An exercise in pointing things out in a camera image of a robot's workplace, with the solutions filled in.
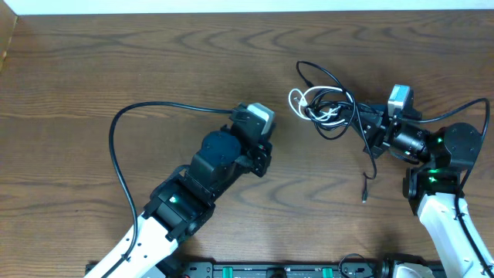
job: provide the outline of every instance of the wooden table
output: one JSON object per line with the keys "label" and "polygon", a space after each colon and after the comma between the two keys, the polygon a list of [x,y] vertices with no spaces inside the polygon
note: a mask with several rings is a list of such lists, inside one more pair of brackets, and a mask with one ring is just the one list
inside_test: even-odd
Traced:
{"label": "wooden table", "polygon": [[[81,277],[131,225],[108,153],[113,115],[169,100],[217,108],[261,102],[277,113],[267,176],[242,176],[180,253],[217,261],[339,261],[403,252],[437,259],[401,195],[404,162],[371,172],[353,131],[325,141],[289,109],[304,88],[295,62],[332,71],[359,101],[383,103],[396,83],[425,117],[494,96],[492,12],[321,12],[223,15],[25,16],[0,77],[0,276]],[[332,85],[308,72],[317,84]],[[468,121],[483,109],[428,127]],[[226,116],[174,108],[130,112],[117,155],[138,208],[190,162]],[[465,188],[475,226],[494,252],[492,132]]]}

